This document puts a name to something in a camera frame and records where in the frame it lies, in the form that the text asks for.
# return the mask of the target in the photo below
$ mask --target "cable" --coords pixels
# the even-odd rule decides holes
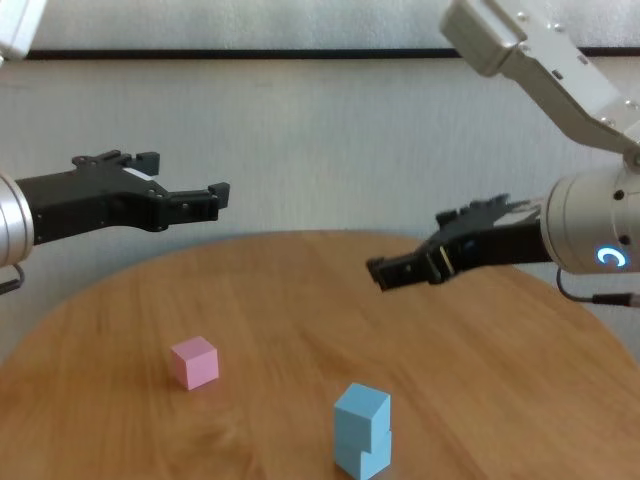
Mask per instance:
[[[560,267],[558,267],[558,273],[556,273],[556,285],[558,285],[558,290],[560,290],[560,293],[562,293],[562,295],[567,297],[569,300],[580,303],[592,303],[593,301],[592,297],[578,297],[577,295],[573,295],[567,292],[567,290],[562,285],[562,268]]]
[[[15,280],[9,280],[8,282],[0,284],[0,295],[4,295],[9,292],[13,292],[14,290],[19,289],[24,283],[24,270],[18,264],[15,264],[13,268],[18,272],[18,278]]]
[[[580,303],[592,303],[594,305],[612,305],[618,307],[640,307],[640,296],[634,293],[600,293],[594,294],[591,297],[579,297],[573,295],[564,288],[562,285],[562,269],[558,268],[556,274],[556,284],[558,290],[569,300]]]

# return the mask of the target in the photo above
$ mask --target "pink cube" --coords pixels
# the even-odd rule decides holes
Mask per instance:
[[[218,351],[204,338],[174,345],[171,353],[174,375],[187,390],[218,378]]]

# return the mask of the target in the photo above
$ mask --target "metal cylinder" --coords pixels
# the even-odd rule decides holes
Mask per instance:
[[[24,260],[33,248],[33,218],[20,187],[0,172],[0,267]]]
[[[541,227],[549,255],[567,272],[640,271],[640,175],[618,166],[561,179]]]

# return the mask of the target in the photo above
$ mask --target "stacked blue cubes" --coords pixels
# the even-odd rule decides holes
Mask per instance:
[[[334,405],[334,458],[357,480],[391,464],[391,395],[357,383]]]

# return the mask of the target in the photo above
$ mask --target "white wall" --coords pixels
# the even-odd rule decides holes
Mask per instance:
[[[640,94],[640,60],[596,63]],[[36,248],[26,286],[0,298],[0,357],[74,292],[163,252],[283,229],[422,237],[441,209],[537,196],[561,175],[618,161],[567,140],[515,84],[459,60],[24,62],[0,71],[0,112],[0,168],[15,178],[118,148],[160,152],[169,189],[232,185],[218,223]],[[599,277],[572,288],[615,286]],[[640,355],[637,314],[594,311]]]
[[[36,49],[442,48],[450,0],[48,0]],[[637,0],[525,0],[580,46],[635,47]]]

